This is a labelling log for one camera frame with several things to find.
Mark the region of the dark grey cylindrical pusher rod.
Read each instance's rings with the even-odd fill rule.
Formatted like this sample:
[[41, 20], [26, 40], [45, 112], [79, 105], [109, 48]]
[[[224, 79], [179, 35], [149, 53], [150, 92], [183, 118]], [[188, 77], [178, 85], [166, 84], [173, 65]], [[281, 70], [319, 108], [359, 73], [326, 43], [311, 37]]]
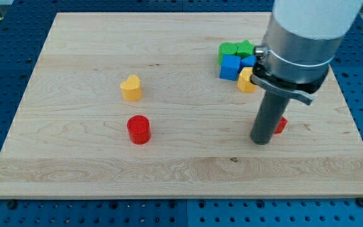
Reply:
[[250, 133], [254, 143], [266, 145], [270, 142], [288, 103], [288, 98], [265, 92]]

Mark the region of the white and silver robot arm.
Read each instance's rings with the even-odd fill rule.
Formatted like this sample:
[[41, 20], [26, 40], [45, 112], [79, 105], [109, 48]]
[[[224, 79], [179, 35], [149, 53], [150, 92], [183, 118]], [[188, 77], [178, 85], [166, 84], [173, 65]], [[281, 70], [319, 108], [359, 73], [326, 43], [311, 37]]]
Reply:
[[270, 142], [291, 99], [310, 105], [363, 0], [276, 0], [250, 81], [265, 94], [251, 130]]

